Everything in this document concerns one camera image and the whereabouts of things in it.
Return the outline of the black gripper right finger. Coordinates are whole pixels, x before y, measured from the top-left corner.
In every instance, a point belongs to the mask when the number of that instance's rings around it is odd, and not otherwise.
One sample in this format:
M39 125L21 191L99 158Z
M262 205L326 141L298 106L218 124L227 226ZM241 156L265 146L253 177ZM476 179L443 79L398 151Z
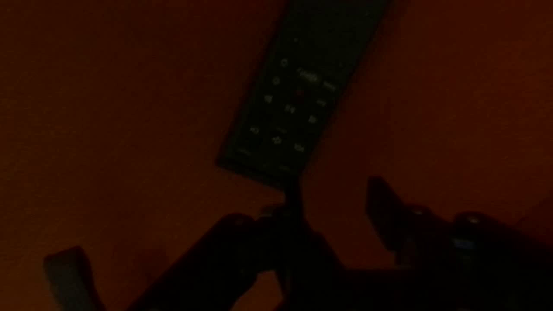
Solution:
M445 219L407 203L383 177L367 182L367 215L410 272L422 311L553 311L552 246L488 213Z

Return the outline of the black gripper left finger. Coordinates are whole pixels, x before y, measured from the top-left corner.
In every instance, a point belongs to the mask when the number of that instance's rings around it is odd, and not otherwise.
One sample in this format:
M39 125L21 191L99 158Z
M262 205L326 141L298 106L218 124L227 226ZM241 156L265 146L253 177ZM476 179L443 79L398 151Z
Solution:
M345 265L307 220L300 181L262 217L224 215L129 311L232 311L267 270L284 295L277 311L333 311L341 302Z

